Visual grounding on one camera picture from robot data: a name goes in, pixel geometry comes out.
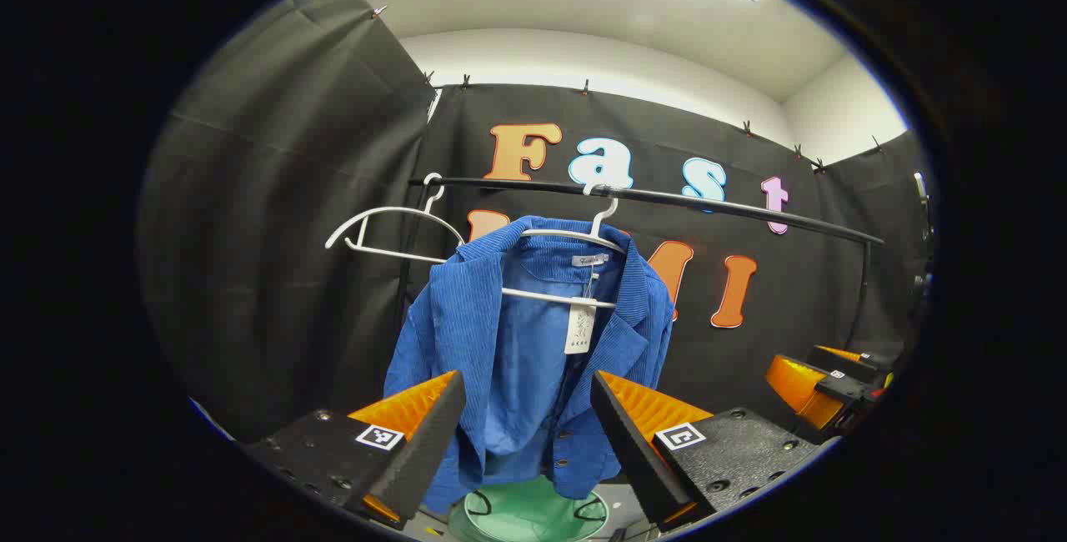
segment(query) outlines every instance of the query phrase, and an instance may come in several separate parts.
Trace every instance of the clothing label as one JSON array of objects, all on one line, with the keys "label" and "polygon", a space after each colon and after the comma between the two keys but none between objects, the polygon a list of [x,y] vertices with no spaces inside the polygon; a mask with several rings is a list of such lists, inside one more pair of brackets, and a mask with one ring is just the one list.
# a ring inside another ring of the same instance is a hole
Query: clothing label
[{"label": "clothing label", "polygon": [[589,352],[589,342],[593,338],[593,321],[596,307],[571,305],[571,317],[567,321],[567,345],[563,354],[584,354]]},{"label": "clothing label", "polygon": [[610,254],[590,254],[588,257],[573,257],[571,259],[572,266],[598,266],[603,265],[610,259]]}]

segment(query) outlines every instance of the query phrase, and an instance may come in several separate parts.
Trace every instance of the blue letter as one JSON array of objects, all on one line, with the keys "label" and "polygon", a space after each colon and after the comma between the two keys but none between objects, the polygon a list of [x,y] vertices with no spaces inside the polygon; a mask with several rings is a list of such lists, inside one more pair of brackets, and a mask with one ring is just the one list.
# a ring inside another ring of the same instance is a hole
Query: blue letter
[{"label": "blue letter", "polygon": [[727,185],[727,173],[717,162],[705,158],[690,158],[682,165],[682,177],[686,184],[683,196],[706,197],[708,201],[727,200],[722,187]]},{"label": "blue letter", "polygon": [[[603,150],[603,155],[593,152]],[[573,159],[568,173],[577,184],[603,184],[615,188],[633,188],[630,177],[630,149],[618,140],[591,137],[578,143],[582,157]]]}]

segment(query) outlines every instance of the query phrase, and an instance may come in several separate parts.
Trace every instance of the jacket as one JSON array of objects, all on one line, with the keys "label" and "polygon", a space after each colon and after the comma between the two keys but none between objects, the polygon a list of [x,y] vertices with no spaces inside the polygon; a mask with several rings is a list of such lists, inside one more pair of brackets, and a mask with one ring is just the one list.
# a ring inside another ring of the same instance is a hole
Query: jacket
[{"label": "jacket", "polygon": [[[466,405],[425,504],[444,512],[482,485],[544,474],[556,492],[582,499],[615,477],[619,463],[590,405],[594,371],[656,387],[671,332],[667,286],[633,239],[603,225],[605,246],[563,237],[521,238],[523,230],[589,232],[591,224],[527,216],[457,249],[430,269],[427,287],[408,310],[385,381],[385,395],[458,368]],[[575,256],[609,254],[602,266]],[[503,296],[501,288],[584,296],[615,302],[598,307],[590,350],[563,353],[568,303]]]}]

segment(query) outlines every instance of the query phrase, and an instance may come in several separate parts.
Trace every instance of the ceiling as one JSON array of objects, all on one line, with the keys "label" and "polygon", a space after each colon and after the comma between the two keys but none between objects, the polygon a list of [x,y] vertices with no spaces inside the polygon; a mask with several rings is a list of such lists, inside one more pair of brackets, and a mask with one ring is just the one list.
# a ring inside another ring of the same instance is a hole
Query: ceiling
[{"label": "ceiling", "polygon": [[550,29],[688,59],[784,101],[845,54],[786,0],[369,0],[397,37]]}]

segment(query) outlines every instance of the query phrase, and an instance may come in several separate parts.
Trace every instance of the black fabric backdrop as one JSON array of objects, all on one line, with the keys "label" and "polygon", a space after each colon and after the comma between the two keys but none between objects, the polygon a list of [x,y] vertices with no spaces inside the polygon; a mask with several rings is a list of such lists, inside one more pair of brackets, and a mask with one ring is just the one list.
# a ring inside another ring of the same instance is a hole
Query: black fabric backdrop
[{"label": "black fabric backdrop", "polygon": [[[763,207],[760,184],[781,177],[785,210],[887,237],[876,249],[854,348],[895,354],[907,331],[919,223],[914,140],[813,174],[808,161],[705,116],[618,95],[537,85],[446,86],[433,98],[415,63],[365,0],[285,0],[229,41],[172,110],[145,178],[139,229],[142,285],[164,352],[198,402],[238,440],[269,434],[316,407],[353,410],[380,398],[398,333],[404,269],[409,302],[429,266],[323,242],[344,220],[380,205],[414,207],[423,178],[482,177],[497,124],[559,125],[537,181],[571,181],[575,146],[609,137],[633,154],[634,188],[681,193],[687,158],[727,171],[726,200]],[[468,234],[474,208],[512,220],[590,220],[603,197],[449,189],[434,212]],[[448,256],[443,227],[377,216],[371,246]],[[713,412],[745,405],[789,427],[764,381],[773,356],[841,347],[856,310],[856,242],[735,216],[624,201],[609,223],[647,259],[685,242],[686,265],[659,389]],[[759,265],[735,330],[711,326],[726,286],[723,260]]]},{"label": "black fabric backdrop", "polygon": [[[726,200],[763,207],[760,184],[781,177],[790,193],[785,210],[824,219],[827,191],[809,162],[770,140],[663,105],[612,94],[582,95],[576,90],[540,85],[446,86],[427,129],[415,176],[436,171],[449,177],[483,177],[491,168],[497,124],[557,124],[562,142],[546,144],[535,181],[573,184],[568,165],[576,145],[589,137],[608,137],[633,154],[634,188],[681,193],[687,158],[708,158],[727,173]],[[410,195],[414,203],[415,189]],[[467,235],[474,208],[520,216],[590,220],[606,208],[603,197],[548,192],[482,191],[449,188],[434,212]],[[659,379],[659,390],[718,412],[745,405],[784,427],[792,411],[770,389],[764,373],[776,353],[807,356],[812,345],[840,347],[856,309],[861,246],[832,244],[826,235],[790,227],[774,235],[766,223],[735,216],[705,214],[686,208],[621,201],[607,220],[628,230],[646,259],[668,239],[692,246],[679,291],[678,321]],[[456,242],[443,227],[420,226],[416,252],[449,256]],[[734,330],[710,324],[726,286],[723,260],[744,254],[757,261],[743,307],[745,321]],[[429,266],[412,265],[409,296],[427,282]]]},{"label": "black fabric backdrop", "polygon": [[323,244],[355,212],[403,203],[434,94],[371,13],[282,0],[260,14],[174,106],[145,176],[147,309],[238,440],[381,394],[400,264]]},{"label": "black fabric backdrop", "polygon": [[[854,349],[895,356],[915,341],[918,326],[911,314],[919,290],[914,280],[925,273],[936,250],[936,232],[933,237],[923,236],[927,222],[917,173],[922,174],[936,212],[941,196],[938,181],[918,136],[910,131],[881,143],[880,149],[872,147],[834,162],[819,176],[824,220],[886,241],[871,254],[870,284]],[[835,239],[830,257],[841,268],[839,285],[847,286],[861,266],[855,244]]]}]

